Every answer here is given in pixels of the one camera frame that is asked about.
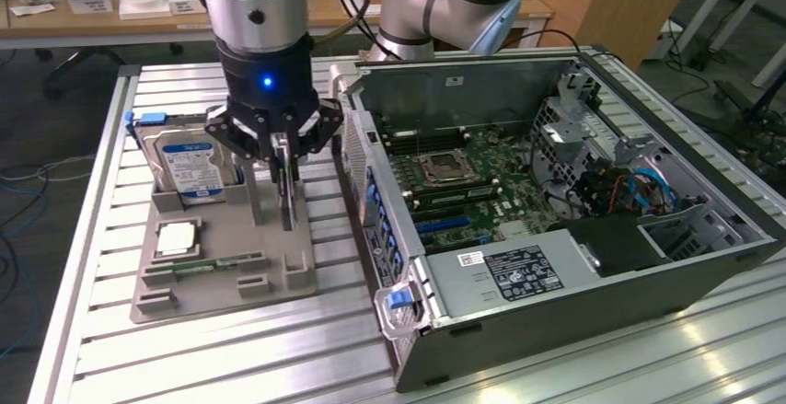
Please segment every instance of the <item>floor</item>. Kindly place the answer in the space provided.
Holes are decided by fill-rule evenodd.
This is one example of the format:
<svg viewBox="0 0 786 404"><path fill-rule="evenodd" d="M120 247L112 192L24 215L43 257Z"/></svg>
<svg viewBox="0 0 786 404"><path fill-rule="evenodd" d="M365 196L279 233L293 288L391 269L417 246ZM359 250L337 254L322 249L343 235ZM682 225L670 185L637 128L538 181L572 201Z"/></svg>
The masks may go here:
<svg viewBox="0 0 786 404"><path fill-rule="evenodd" d="M674 16L688 23L702 0L684 0ZM732 9L733 3L724 2L702 33L713 30L720 17ZM726 64L713 63L701 74L706 79L732 80L752 97L761 90L749 85L750 79L766 64L786 40L786 29L757 15L750 15L726 47ZM128 63L202 63L215 62L215 51L207 42L187 43L186 52L173 56L167 45L131 46L118 48ZM701 46L701 41L689 47L689 53ZM342 40L331 52L322 55L350 54L365 42L357 38ZM107 106L112 96L116 67L104 59L91 59L76 74L62 82L66 96L56 102L48 101L39 92L39 83L56 62L62 62L71 50L55 50L54 60L42 63L31 51L18 51L12 60L0 66L0 168L22 164L44 164L71 156L92 153L98 147ZM11 52L0 52L7 59ZM661 62L649 62L640 68L640 74L664 94L673 98L701 85L676 73ZM721 116L722 111L713 101L713 89L681 100L688 108ZM786 109L786 94L778 95L774 109ZM68 165L54 172L54 177L80 174L88 163ZM27 182L18 188L35 189L40 181ZM23 350L0 358L0 401L16 404L26 401L39 359L39 346L47 329L54 307L59 279L68 256L72 231L86 191L86 179L51 183L47 189L48 209L35 224L14 238L14 245L30 272L39 299L40 320L34 327L31 338L23 343ZM30 200L26 196L0 191L0 219L8 218ZM0 279L0 293L8 288L8 278ZM30 327L32 295L20 283L8 301L0 305L0 352L14 343Z"/></svg>

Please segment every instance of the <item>aluminum extrusion table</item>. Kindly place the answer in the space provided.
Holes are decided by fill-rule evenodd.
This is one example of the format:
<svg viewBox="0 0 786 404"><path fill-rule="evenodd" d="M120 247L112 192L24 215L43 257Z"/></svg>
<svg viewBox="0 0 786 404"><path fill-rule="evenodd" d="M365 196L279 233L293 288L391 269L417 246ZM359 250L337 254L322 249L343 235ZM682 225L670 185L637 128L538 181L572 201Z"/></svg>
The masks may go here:
<svg viewBox="0 0 786 404"><path fill-rule="evenodd" d="M315 60L323 94L331 63L353 59ZM784 199L622 64L601 62L785 224ZM218 64L150 66L118 79L31 403L701 403L786 397L782 256L729 280L680 314L397 394L327 151L302 168L318 295L134 325L131 295L152 177L120 126L122 113L197 113L219 103L225 92ZM622 130L641 130L614 97L602 98L602 111Z"/></svg>

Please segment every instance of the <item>circuit board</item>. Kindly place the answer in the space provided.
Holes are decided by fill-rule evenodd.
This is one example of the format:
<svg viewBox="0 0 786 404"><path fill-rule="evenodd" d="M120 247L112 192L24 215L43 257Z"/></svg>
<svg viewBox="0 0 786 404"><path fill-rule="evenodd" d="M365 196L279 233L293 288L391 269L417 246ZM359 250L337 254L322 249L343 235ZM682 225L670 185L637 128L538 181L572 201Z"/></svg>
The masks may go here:
<svg viewBox="0 0 786 404"><path fill-rule="evenodd" d="M470 140L457 148L391 156L402 191L422 194L409 206L430 254L541 234L561 219L530 176L517 138L494 125L463 133ZM429 225L446 219L458 219L458 227L430 232Z"/></svg>

